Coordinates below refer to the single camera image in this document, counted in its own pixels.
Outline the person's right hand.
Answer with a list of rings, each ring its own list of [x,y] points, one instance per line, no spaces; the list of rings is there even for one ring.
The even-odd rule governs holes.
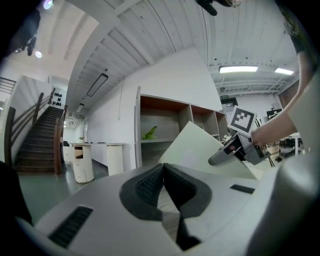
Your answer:
[[[271,128],[265,124],[251,132],[252,143],[255,146],[264,147],[274,142]]]

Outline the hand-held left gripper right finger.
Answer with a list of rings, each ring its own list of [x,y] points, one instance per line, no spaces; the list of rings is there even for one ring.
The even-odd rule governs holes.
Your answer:
[[[163,184],[180,212],[176,243],[197,246],[229,223],[249,202],[258,180],[163,165]]]

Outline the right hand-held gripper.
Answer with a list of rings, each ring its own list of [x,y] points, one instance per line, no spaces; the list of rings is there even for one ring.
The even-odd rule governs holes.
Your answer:
[[[211,166],[221,165],[233,158],[257,165],[271,155],[266,148],[253,142],[251,133],[256,117],[254,112],[234,107],[229,123],[229,129],[234,134],[226,142],[224,149],[220,149],[208,159]]]

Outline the person's right forearm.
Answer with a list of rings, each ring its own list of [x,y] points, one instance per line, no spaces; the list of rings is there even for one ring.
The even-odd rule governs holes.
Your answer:
[[[297,131],[293,121],[289,116],[289,110],[291,110],[300,96],[303,94],[308,82],[310,80],[310,74],[308,72],[300,72],[298,89],[295,96],[291,99],[289,104],[282,110],[280,114],[268,121],[263,126],[261,132],[260,143],[262,146],[272,144],[280,139],[283,139]]]

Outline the white round pillar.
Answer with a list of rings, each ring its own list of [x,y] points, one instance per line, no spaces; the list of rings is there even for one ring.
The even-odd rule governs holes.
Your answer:
[[[122,144],[108,144],[106,146],[106,157],[109,176],[124,172]]]

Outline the white work desk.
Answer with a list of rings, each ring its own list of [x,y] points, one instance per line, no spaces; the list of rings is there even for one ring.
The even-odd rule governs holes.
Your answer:
[[[295,132],[284,138],[285,148],[291,148],[291,152],[298,155],[301,152],[300,144],[302,142],[301,135],[299,132]]]

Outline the green leafy plant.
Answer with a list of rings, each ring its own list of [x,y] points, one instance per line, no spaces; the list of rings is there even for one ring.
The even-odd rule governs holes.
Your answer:
[[[154,135],[154,132],[156,131],[157,126],[154,126],[151,128],[146,134],[142,136],[142,140],[156,140],[157,137]]]

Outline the white round drawer cabinet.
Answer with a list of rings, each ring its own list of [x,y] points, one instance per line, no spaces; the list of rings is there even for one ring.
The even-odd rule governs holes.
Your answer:
[[[87,143],[72,144],[74,158],[72,160],[75,181],[78,184],[90,183],[95,179],[91,146]]]

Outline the black wall ornaments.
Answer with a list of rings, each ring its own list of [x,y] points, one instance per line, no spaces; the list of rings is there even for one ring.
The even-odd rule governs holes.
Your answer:
[[[66,103],[66,91],[55,92],[52,99],[49,101],[49,105],[53,108],[63,109]]]

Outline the person's black shirt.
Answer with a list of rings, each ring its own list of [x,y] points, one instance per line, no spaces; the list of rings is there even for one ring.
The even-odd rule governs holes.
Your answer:
[[[286,6],[279,6],[278,8],[284,18],[284,27],[291,38],[296,54],[305,52],[311,58],[313,56],[313,47],[302,23]]]

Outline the light green box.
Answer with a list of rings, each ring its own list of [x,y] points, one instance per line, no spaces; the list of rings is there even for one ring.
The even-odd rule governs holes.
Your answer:
[[[210,165],[212,157],[223,146],[193,122],[188,122],[176,139],[159,158],[158,163],[175,164],[196,171],[234,178],[257,178],[251,170],[235,156],[218,165]]]

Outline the grey wooden desk with shelves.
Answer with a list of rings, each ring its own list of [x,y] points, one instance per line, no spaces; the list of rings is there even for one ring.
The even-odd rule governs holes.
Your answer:
[[[158,164],[158,160],[188,122],[192,122],[220,143],[228,135],[224,113],[173,99],[137,91],[134,106],[134,149],[136,167]],[[157,126],[157,139],[142,140]]]

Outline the dark wooden staircase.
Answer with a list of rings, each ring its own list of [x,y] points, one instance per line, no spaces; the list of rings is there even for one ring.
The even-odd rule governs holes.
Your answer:
[[[20,174],[62,173],[64,121],[68,107],[50,106],[57,103],[53,88],[50,95],[40,93],[37,102],[18,117],[16,109],[8,108],[4,126],[4,163]]]

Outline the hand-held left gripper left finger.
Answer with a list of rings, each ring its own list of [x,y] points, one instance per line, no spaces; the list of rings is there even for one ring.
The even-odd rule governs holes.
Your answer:
[[[146,167],[94,180],[49,210],[35,225],[49,236],[78,206],[92,209],[68,250],[81,256],[176,256],[182,252],[162,221],[142,220],[122,205],[124,182]]]

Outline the white ceiling light panel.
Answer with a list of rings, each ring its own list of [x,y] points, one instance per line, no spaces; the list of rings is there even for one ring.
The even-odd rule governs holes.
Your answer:
[[[219,67],[218,71],[220,74],[228,74],[228,73],[250,73],[256,72],[258,70],[258,66],[256,65],[222,65]]]
[[[289,70],[289,69],[280,68],[280,67],[277,67],[277,68],[274,70],[274,72],[275,72],[275,73],[278,73],[278,74],[287,75],[287,76],[291,76],[291,75],[294,74],[294,71]]]

